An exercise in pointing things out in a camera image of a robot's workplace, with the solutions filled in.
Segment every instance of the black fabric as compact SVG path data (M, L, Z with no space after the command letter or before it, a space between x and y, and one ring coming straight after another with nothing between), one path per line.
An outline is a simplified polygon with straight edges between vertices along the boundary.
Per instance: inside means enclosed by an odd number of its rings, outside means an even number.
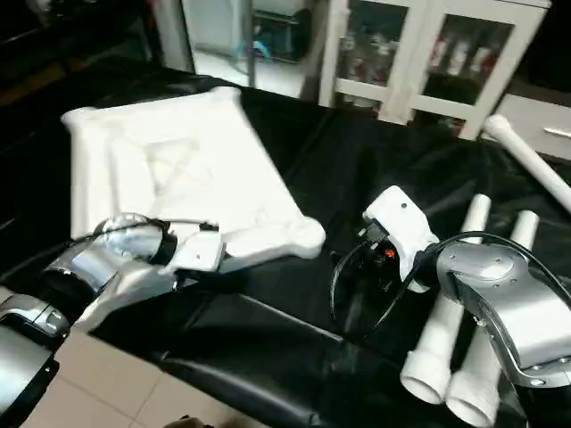
M0 268L6 270L69 233L69 137L60 114L226 84L107 62L13 107L4 115L11 119L5 123L9 138L0 174L5 183L24 174L35 181L6 189L0 219L15 220L0 238L29 247L27 253L6 254ZM344 253L355 244L361 212L389 185L403 188L441 238L459 231L473 195L485 193L493 201L487 230L509 235L517 213L534 210L542 220L534 252L559 275L571 276L564 256L571 243L568 214L494 145L247 88L242 105L304 214L326 229L323 251L314 260L274 260L122 309L95 334L274 427L467 426L446 407L414 399L398 378L435 291L408 293L366 343L343 341L328 313L334 265L329 253ZM30 127L13 123L22 117L29 118ZM568 162L549 162L571 181ZM17 289L18 281L10 286ZM363 316L376 310L367 301L360 304ZM453 366L470 339L473 323L465 324ZM520 428L523 418L504 406L497 426Z

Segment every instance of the white foam block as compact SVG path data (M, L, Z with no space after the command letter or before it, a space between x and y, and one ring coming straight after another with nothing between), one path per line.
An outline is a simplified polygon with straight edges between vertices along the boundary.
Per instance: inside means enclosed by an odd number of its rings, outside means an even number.
M235 88L219 87L205 94L66 113L62 119L72 144L72 236L91 233L101 221L132 211L217 223L227 253L234 256L222 271L285 255L316 257L325 232L301 213L245 117L239 96ZM172 228L182 238L196 231L192 226Z

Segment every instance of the cabinet handle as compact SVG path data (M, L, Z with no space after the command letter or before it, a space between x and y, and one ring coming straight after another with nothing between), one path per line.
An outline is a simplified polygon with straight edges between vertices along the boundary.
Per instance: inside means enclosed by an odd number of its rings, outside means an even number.
M571 132L562 131L561 129L544 128L543 130L548 134L553 134L554 136L564 136L566 138L571 138Z

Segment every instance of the cable connector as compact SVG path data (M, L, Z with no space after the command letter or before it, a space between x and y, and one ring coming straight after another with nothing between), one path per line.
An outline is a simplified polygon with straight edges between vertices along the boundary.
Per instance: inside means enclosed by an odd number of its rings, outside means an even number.
M381 243L388 236L387 232L374 221L362 228L357 235L359 238L364 237L370 243Z
M220 229L218 225L209 223L207 221L202 222L198 225L198 227L200 228L201 232L218 232Z

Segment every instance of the white floor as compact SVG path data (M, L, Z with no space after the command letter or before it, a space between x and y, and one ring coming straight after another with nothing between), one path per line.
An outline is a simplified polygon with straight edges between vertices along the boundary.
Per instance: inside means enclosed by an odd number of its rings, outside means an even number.
M215 78L223 78L241 86L248 86L245 60L238 64L230 57L194 51L196 74L207 74ZM256 87L268 92L297 98L303 85L303 62L291 64L288 62L267 62L256 59Z

